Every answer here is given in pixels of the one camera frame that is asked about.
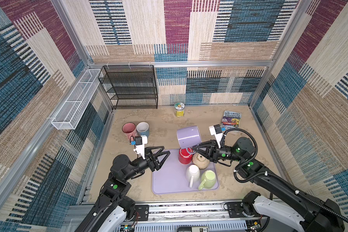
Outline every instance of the blue mug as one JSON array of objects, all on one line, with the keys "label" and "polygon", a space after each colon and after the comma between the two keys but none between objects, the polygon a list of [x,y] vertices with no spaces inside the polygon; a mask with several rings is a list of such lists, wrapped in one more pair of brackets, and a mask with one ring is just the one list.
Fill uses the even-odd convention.
[{"label": "blue mug", "polygon": [[136,131],[138,131],[139,135],[141,136],[149,136],[149,125],[146,122],[141,122],[138,123],[138,125],[136,126]]}]

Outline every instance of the red mug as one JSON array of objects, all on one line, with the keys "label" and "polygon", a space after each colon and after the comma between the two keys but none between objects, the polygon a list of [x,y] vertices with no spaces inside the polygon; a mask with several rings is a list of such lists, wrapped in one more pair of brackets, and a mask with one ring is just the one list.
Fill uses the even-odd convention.
[{"label": "red mug", "polygon": [[179,161],[184,164],[187,165],[192,161],[192,156],[193,154],[190,154],[191,152],[193,152],[193,150],[191,148],[181,148],[179,149]]}]

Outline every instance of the wall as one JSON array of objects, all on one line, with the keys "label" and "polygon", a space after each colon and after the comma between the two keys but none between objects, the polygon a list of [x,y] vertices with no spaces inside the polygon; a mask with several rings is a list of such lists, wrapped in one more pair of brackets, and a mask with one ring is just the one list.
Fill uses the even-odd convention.
[{"label": "wall", "polygon": [[[50,0],[0,0],[0,181],[83,69]],[[58,231],[104,127],[96,92],[76,130],[53,130],[0,210],[0,231]]]},{"label": "wall", "polygon": [[348,217],[348,1],[312,1],[253,110],[292,183]]},{"label": "wall", "polygon": [[[112,63],[270,60],[298,0],[63,3],[90,58]],[[261,69],[157,68],[158,104],[248,103]]]}]

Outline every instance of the purple mug handle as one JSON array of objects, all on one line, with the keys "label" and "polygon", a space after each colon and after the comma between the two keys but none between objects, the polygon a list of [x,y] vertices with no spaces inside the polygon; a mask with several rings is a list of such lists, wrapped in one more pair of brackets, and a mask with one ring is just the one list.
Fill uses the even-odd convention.
[{"label": "purple mug handle", "polygon": [[195,153],[196,153],[195,151],[190,152],[188,149],[189,149],[189,147],[187,147],[187,148],[186,148],[186,150],[187,150],[187,152],[188,152],[189,154],[193,155],[193,154],[195,154]]}]

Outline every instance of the black mesh shelf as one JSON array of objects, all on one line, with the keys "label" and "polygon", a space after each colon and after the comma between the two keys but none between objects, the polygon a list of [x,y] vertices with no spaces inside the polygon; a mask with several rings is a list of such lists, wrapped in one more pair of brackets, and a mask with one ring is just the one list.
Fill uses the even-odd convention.
[{"label": "black mesh shelf", "polygon": [[157,109],[158,94],[152,65],[114,65],[99,78],[115,109]]}]

